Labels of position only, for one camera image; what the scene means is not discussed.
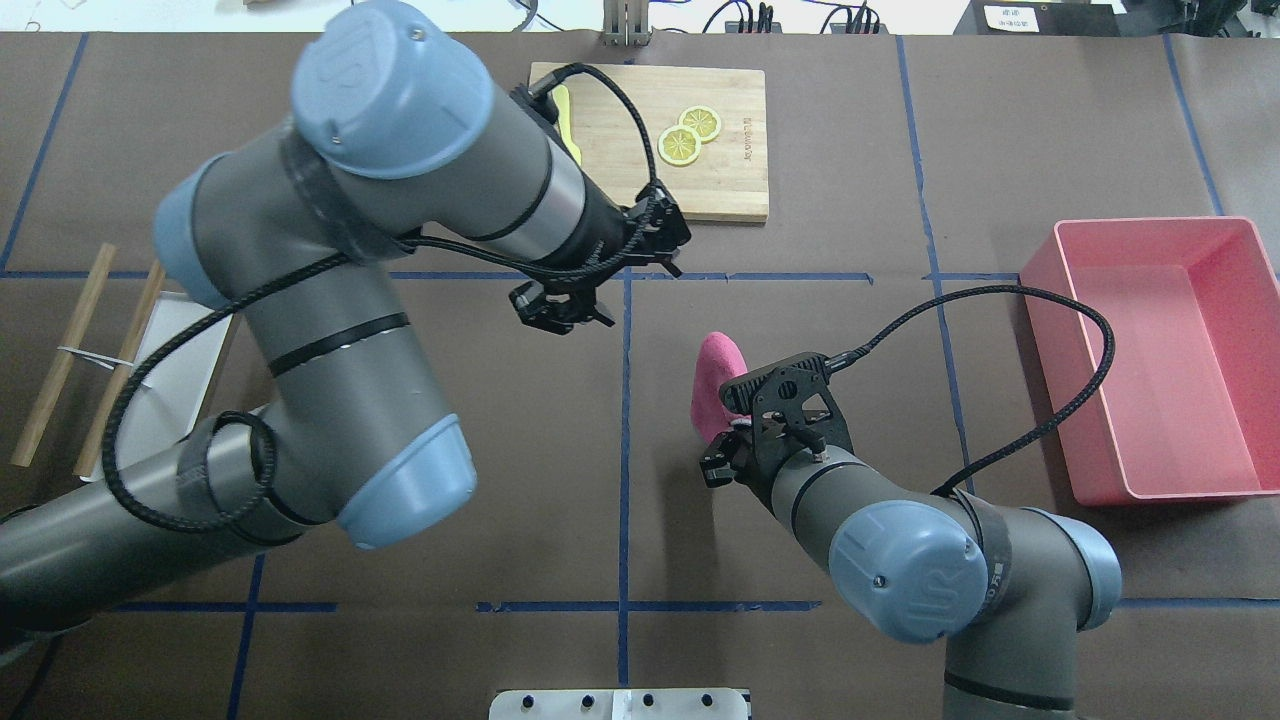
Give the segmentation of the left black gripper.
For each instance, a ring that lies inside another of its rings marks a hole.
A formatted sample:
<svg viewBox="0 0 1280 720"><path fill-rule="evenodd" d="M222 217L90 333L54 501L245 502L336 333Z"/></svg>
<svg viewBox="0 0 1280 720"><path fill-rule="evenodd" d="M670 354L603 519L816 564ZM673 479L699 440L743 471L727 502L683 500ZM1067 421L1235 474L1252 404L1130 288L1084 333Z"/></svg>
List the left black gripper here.
<svg viewBox="0 0 1280 720"><path fill-rule="evenodd" d="M691 238L691 231L678 204L667 190L644 190L631 208L613 202L600 190L590 192L590 264L599 272L590 274L590 284L575 291L573 305L568 296L554 296L538 282L525 282L508 293L520 322L552 334L568 334L576 324L598 323L614 327L614 314L599 297L599 284L625 266L660 264L677 272L675 258Z"/></svg>

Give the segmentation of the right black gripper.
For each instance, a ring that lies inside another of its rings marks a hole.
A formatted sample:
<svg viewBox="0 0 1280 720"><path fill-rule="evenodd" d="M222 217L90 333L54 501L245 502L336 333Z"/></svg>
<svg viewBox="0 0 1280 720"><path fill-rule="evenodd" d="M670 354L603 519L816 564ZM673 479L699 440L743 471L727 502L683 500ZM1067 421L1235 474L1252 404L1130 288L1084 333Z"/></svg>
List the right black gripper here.
<svg viewBox="0 0 1280 720"><path fill-rule="evenodd" d="M759 501L772 501L781 468L800 451L787 430L731 425L713 437L699 457L701 478L709 488L748 487Z"/></svg>

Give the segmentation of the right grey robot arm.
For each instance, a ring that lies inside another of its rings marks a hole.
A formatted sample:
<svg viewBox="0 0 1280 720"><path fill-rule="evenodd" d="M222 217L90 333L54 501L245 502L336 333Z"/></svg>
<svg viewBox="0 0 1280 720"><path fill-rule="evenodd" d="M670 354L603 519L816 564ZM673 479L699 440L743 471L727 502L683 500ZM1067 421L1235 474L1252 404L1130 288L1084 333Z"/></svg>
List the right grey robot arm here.
<svg viewBox="0 0 1280 720"><path fill-rule="evenodd" d="M742 423L710 439L700 466L710 487L750 487L877 630L946 644L943 717L1076 716L1076 638L1123 592L1093 527L965 491L909 491L835 446L788 450L765 471Z"/></svg>

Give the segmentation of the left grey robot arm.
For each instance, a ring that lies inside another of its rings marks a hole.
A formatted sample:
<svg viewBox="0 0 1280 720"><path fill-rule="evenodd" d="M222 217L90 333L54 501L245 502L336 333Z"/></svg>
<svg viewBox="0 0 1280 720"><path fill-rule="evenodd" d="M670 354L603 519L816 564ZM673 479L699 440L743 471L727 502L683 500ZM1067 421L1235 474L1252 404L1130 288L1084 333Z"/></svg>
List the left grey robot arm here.
<svg viewBox="0 0 1280 720"><path fill-rule="evenodd" d="M509 301L556 334L613 319L596 288L675 269L689 227L657 176L613 202L556 136L570 64L503 91L402 1L356 4L301 54L291 114L157 206L159 261L210 314L140 363L108 415L102 478L3 521L3 650L335 521L394 544L472 496L476 471L385 263L460 252L527 277ZM241 314L276 398L223 413L128 468L116 434L143 379Z"/></svg>

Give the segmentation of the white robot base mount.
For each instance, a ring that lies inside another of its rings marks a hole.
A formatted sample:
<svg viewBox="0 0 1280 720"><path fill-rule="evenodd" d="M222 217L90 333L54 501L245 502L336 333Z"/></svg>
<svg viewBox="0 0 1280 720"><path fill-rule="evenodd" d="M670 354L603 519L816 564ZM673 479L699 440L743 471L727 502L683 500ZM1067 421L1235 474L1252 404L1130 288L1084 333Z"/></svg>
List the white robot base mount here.
<svg viewBox="0 0 1280 720"><path fill-rule="evenodd" d="M489 719L751 719L750 693L728 687L502 691Z"/></svg>

